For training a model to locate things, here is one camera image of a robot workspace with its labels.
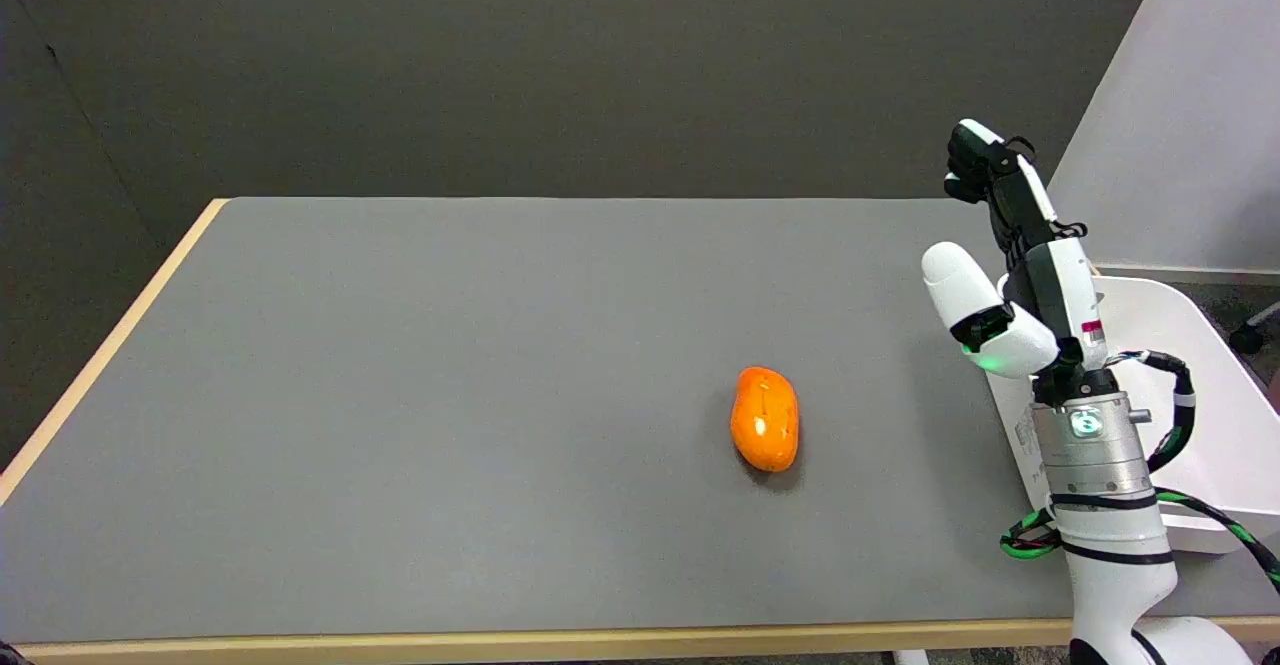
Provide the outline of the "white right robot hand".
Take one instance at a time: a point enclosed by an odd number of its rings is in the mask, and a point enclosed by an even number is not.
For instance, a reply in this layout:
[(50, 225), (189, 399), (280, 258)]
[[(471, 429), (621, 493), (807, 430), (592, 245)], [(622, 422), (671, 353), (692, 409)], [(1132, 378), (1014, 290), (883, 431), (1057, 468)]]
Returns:
[(1005, 274), (992, 281), (952, 242), (925, 249), (923, 283), (943, 326), (972, 363), (1004, 379), (1103, 370), (1105, 329), (1082, 246), (1088, 229), (1059, 219), (1033, 146), (963, 119), (947, 153), (943, 191), (986, 205)]

